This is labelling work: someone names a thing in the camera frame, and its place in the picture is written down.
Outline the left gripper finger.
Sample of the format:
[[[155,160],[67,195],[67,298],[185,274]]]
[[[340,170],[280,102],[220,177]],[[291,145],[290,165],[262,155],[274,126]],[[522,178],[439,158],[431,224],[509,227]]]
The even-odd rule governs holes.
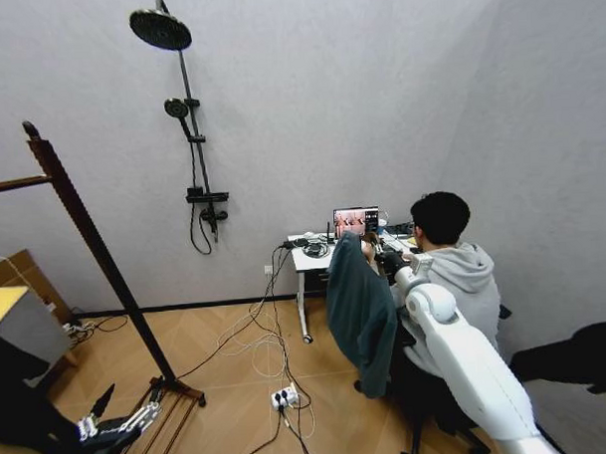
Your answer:
[[[78,421],[77,427],[78,431],[80,431],[81,440],[89,440],[89,438],[93,438],[99,433],[99,421],[108,406],[114,389],[115,384],[113,383],[101,396],[99,396],[90,410],[90,413]]]
[[[147,400],[120,425],[121,432],[139,430],[142,433],[153,423],[161,410],[164,384],[163,377],[151,380]]]

